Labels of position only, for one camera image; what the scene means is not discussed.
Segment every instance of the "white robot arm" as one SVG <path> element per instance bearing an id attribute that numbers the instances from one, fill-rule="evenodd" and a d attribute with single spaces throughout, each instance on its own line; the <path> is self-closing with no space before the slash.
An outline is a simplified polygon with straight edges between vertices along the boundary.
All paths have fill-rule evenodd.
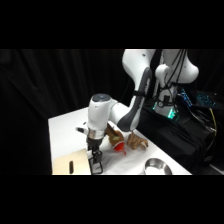
<path id="1" fill-rule="evenodd" d="M 192 83 L 197 79 L 199 70 L 190 62 L 186 49 L 164 49 L 163 55 L 165 64 L 156 70 L 156 78 L 162 91 L 159 93 L 155 112 L 172 119 L 175 116 L 173 100 L 176 91 L 173 83 Z"/>
<path id="2" fill-rule="evenodd" d="M 131 132 L 137 128 L 152 80 L 150 64 L 155 51 L 156 49 L 126 49 L 124 52 L 123 67 L 135 83 L 129 107 L 106 94 L 97 94 L 92 97 L 88 122 L 84 122 L 76 130 L 87 135 L 88 150 L 92 150 L 93 164 L 101 162 L 102 153 L 99 151 L 99 146 L 105 136 L 109 120 L 123 132 Z"/>

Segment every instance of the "white table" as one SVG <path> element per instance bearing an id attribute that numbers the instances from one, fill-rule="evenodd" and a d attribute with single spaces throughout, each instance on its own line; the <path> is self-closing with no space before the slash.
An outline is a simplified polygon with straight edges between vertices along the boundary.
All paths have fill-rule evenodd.
<path id="1" fill-rule="evenodd" d="M 78 110 L 69 114 L 49 119 L 51 159 L 54 159 L 87 148 L 86 136 L 75 130 L 81 121 L 87 121 L 88 108 Z M 125 141 L 130 133 L 123 133 Z M 135 131 L 141 138 L 146 138 L 138 131 Z M 175 160 L 164 153 L 160 148 L 149 141 L 147 149 L 132 150 L 125 146 L 127 155 L 113 150 L 108 137 L 105 137 L 100 150 L 103 152 L 102 165 L 103 175 L 139 175 L 143 172 L 145 162 L 150 158 L 158 158 L 164 161 L 172 170 L 174 175 L 191 175 L 186 169 L 180 166 Z"/>

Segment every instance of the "metal bowl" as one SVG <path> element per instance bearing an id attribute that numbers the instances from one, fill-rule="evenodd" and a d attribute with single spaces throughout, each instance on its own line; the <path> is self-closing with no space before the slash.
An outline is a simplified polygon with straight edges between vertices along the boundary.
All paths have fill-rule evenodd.
<path id="1" fill-rule="evenodd" d="M 173 175 L 170 167 L 160 159 L 149 159 L 145 164 L 144 175 Z"/>

